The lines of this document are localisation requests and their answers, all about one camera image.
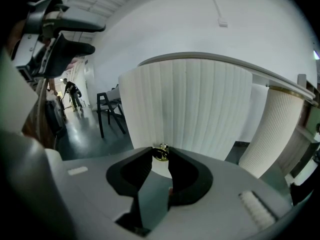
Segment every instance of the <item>black chair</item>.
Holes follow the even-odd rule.
[[[111,91],[108,92],[101,92],[96,95],[96,105],[92,108],[92,111],[96,111],[98,113],[98,120],[99,120],[99,127],[100,127],[100,133],[101,133],[101,138],[104,138],[104,129],[102,126],[102,118],[101,118],[101,112],[102,111],[107,111],[108,115],[108,124],[110,125],[110,114],[113,116],[115,122],[119,126],[121,132],[123,134],[126,134],[125,129],[121,125],[117,114],[115,113],[115,109],[118,108],[121,117],[125,119],[125,115],[120,107],[121,104],[121,99],[120,99],[120,91],[119,91],[119,86],[116,88],[112,89]]]

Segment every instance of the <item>small gold object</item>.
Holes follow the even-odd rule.
[[[278,92],[282,92],[282,93],[286,93],[295,97],[298,97],[300,99],[305,99],[301,94],[294,92],[293,90],[288,90],[288,89],[284,89],[282,87],[278,87],[278,86],[269,86],[269,89],[271,90],[275,90]]]
[[[166,162],[169,160],[168,159],[168,154],[169,154],[168,145],[161,143],[160,147],[155,147],[154,150],[159,152],[161,155],[161,158],[159,158],[158,156],[154,156],[155,159],[157,159],[158,161],[161,161],[161,162]]]

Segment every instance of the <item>white pleated curtain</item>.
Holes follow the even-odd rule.
[[[119,77],[133,147],[165,143],[224,160],[249,109],[252,74],[208,59],[173,59]]]

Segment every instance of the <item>ceiling light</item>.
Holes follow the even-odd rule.
[[[320,59],[318,53],[315,50],[313,51],[313,56],[314,56],[315,60],[319,60]]]

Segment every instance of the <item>reflective floor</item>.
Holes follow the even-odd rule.
[[[121,132],[112,116],[108,125],[107,114],[102,113],[104,138],[101,138],[98,114],[89,107],[76,112],[66,108],[65,114],[67,133],[57,142],[57,150],[62,160],[102,157],[133,149],[124,120],[119,119],[126,134]]]

